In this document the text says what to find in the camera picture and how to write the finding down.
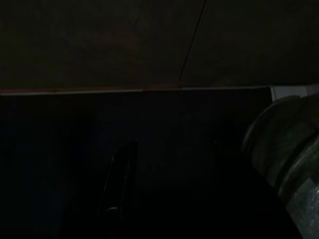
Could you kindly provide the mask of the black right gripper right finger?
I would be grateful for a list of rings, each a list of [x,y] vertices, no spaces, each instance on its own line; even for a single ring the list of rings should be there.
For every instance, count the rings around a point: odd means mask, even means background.
[[[244,164],[231,145],[214,141],[216,154],[216,212],[218,235],[222,239],[239,239],[245,234],[242,222],[244,207]]]

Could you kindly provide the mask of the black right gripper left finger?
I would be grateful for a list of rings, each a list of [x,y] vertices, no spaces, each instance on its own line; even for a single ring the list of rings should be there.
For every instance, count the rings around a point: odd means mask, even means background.
[[[133,213],[138,142],[121,146],[108,164],[103,191],[98,204],[100,239],[127,237]]]

